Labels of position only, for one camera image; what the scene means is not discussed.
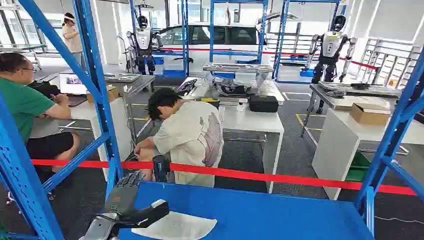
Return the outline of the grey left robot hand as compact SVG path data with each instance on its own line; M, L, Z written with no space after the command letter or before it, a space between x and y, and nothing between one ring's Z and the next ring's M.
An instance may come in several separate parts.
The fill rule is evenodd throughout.
M135 200L144 174L140 171L121 178L105 201L104 212L116 214L112 222L122 228L147 228L170 213L169 204L159 199L143 209L135 208Z

